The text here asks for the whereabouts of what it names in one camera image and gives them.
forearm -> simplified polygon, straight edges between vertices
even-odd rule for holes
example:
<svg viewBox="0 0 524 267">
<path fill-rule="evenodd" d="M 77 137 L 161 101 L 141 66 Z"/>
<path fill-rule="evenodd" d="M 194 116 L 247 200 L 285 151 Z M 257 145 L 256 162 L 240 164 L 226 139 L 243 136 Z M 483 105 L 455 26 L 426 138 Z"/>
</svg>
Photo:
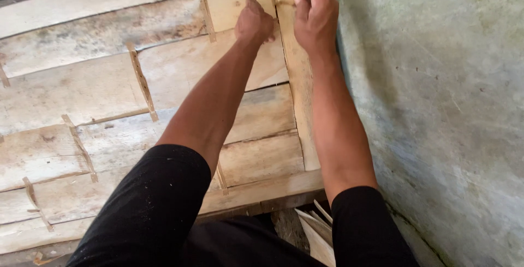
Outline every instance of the forearm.
<svg viewBox="0 0 524 267">
<path fill-rule="evenodd" d="M 256 41 L 237 40 L 189 92 L 157 145 L 180 144 L 197 151 L 213 175 L 259 48 Z"/>
<path fill-rule="evenodd" d="M 335 51 L 311 57 L 313 132 L 328 200 L 351 187 L 377 188 L 366 132 Z"/>
</svg>

hand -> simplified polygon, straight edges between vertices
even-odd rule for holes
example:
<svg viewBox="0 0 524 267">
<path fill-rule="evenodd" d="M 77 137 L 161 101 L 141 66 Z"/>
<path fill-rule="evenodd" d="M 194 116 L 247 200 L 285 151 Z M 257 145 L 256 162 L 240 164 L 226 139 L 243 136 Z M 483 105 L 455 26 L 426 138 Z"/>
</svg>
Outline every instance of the hand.
<svg viewBox="0 0 524 267">
<path fill-rule="evenodd" d="M 338 1 L 337 0 L 294 0 L 295 37 L 309 54 L 318 56 L 336 53 Z"/>
<path fill-rule="evenodd" d="M 235 26 L 238 40 L 247 39 L 256 43 L 273 42 L 273 17 L 267 14 L 257 0 L 246 0 Z"/>
</svg>

gray wall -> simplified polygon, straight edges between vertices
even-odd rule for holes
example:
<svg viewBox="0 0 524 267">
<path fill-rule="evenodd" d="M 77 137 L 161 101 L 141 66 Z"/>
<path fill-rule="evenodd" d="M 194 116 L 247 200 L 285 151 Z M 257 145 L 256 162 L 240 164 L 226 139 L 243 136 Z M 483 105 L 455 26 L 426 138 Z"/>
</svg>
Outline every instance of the gray wall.
<svg viewBox="0 0 524 267">
<path fill-rule="evenodd" d="M 339 0 L 387 201 L 448 266 L 524 266 L 524 0 Z"/>
</svg>

wooden floor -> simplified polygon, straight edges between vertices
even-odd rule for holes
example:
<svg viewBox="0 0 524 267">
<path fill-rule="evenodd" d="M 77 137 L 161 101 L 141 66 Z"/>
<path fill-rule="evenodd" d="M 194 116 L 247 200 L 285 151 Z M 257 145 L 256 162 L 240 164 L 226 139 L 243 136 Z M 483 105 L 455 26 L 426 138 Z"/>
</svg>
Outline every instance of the wooden floor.
<svg viewBox="0 0 524 267">
<path fill-rule="evenodd" d="M 323 187 L 292 0 L 275 17 L 200 214 Z M 201 76 L 244 0 L 22 0 L 0 7 L 0 254 L 79 239 Z"/>
</svg>

person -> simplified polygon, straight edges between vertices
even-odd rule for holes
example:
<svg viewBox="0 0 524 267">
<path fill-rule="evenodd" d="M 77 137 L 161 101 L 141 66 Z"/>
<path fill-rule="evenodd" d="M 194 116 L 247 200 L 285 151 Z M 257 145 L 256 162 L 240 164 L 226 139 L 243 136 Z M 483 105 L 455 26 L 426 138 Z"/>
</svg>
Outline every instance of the person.
<svg viewBox="0 0 524 267">
<path fill-rule="evenodd" d="M 294 34 L 313 72 L 313 133 L 338 266 L 418 266 L 377 191 L 364 127 L 335 46 L 336 0 L 294 0 Z M 273 19 L 246 0 L 229 51 L 95 218 L 68 266 L 323 266 L 253 217 L 193 225 Z"/>
</svg>

